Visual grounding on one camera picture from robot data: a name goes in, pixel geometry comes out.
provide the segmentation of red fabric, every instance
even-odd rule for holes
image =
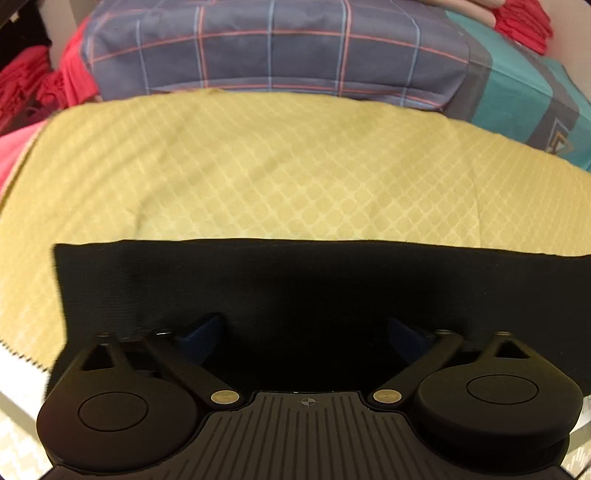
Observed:
[[[37,93],[37,100],[42,105],[56,103],[60,109],[63,109],[80,105],[99,94],[96,82],[80,56],[80,47],[87,24],[88,18],[80,24],[67,43],[60,59],[59,69],[44,79]]]
[[[51,70],[45,46],[23,50],[0,72],[0,131],[25,106]]]
[[[505,5],[493,10],[497,32],[512,38],[533,51],[544,55],[547,40],[554,32],[550,17],[538,0],[506,0]]]

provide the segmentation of gold screw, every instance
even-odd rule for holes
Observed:
[[[240,399],[238,392],[234,390],[218,390],[212,394],[212,402],[219,405],[230,405]]]
[[[396,390],[378,390],[374,393],[374,400],[380,403],[396,403],[402,400],[402,394]]]

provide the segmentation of yellow towel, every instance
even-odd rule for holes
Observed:
[[[591,175],[383,103],[200,91],[50,122],[0,210],[0,339],[64,342],[51,247],[119,239],[382,239],[591,252]]]

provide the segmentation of white surface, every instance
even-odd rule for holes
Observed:
[[[558,60],[591,99],[591,7],[584,0],[540,0],[550,16],[554,38],[547,55]]]
[[[583,425],[587,425],[588,423],[591,423],[591,395],[585,397],[583,400],[583,410],[581,411],[579,421],[573,428],[573,432],[579,430]]]
[[[0,345],[0,392],[37,419],[49,373],[11,354]]]
[[[41,444],[0,410],[0,475],[5,480],[38,480],[49,469]]]
[[[68,40],[95,5],[96,0],[42,0],[39,3],[41,18],[53,43],[50,57],[55,69]]]

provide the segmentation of black cloth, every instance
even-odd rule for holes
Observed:
[[[325,379],[321,390],[353,388],[352,378],[377,387],[401,368],[386,339],[395,317],[454,330],[477,348],[510,331],[591,393],[591,256],[257,239],[56,245],[54,253],[67,344],[50,388],[95,333],[133,339],[222,312],[230,340],[208,368],[230,385],[260,369],[266,389],[318,389],[312,377]]]
[[[18,20],[11,22],[17,11]],[[0,70],[25,48],[36,45],[51,45],[36,2],[0,0]]]

